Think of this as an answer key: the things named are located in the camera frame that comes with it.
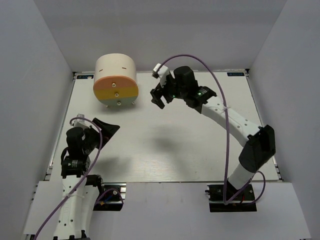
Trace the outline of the grey bottom drawer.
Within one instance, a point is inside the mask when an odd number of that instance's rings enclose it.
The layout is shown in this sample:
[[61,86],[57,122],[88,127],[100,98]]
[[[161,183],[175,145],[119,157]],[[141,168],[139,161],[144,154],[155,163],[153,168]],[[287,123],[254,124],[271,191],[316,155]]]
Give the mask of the grey bottom drawer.
[[116,97],[99,100],[103,105],[107,107],[119,107],[119,106],[129,106],[134,104],[137,100],[137,96],[133,97]]

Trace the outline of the yellow drawer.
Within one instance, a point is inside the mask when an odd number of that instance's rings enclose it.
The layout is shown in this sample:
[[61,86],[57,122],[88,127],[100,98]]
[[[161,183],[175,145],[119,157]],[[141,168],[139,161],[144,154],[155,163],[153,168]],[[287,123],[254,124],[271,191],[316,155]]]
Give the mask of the yellow drawer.
[[94,89],[93,92],[98,100],[110,100],[137,97],[139,95],[139,88],[137,86],[109,87],[104,89]]

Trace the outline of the pink top drawer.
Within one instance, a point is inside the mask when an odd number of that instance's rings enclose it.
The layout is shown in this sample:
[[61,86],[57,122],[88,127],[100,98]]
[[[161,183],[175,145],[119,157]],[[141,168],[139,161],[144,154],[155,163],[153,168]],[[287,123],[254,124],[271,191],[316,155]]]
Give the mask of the pink top drawer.
[[128,88],[128,87],[137,87],[137,83],[127,76],[105,76],[98,80],[95,80],[93,84],[94,90],[103,90],[113,88]]

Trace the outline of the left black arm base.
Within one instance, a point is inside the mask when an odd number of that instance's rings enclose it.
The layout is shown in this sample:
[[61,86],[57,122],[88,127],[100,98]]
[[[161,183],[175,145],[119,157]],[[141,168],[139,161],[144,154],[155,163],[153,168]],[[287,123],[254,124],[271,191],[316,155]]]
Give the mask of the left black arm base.
[[97,201],[93,210],[100,212],[119,212],[123,208],[122,200],[126,197],[126,183],[104,183],[102,197]]

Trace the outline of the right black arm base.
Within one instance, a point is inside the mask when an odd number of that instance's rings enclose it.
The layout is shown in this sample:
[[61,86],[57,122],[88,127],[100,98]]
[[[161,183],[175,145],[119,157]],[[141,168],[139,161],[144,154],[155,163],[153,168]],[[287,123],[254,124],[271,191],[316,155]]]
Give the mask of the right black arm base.
[[249,184],[241,193],[239,193],[227,205],[223,201],[223,184],[210,184],[204,191],[208,196],[209,211],[211,213],[245,213],[257,212],[255,193],[251,184]]

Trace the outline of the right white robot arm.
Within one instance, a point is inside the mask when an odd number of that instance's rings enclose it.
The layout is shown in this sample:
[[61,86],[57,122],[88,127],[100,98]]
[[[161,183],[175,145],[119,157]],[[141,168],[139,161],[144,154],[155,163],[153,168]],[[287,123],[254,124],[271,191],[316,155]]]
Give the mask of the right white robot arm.
[[223,100],[207,86],[200,86],[188,66],[176,68],[173,73],[158,63],[152,76],[159,80],[150,91],[152,103],[160,109],[174,99],[181,99],[199,114],[213,120],[242,146],[238,165],[232,174],[225,173],[222,200],[224,204],[243,195],[245,187],[260,168],[276,153],[275,131],[270,125],[260,126],[227,107]]

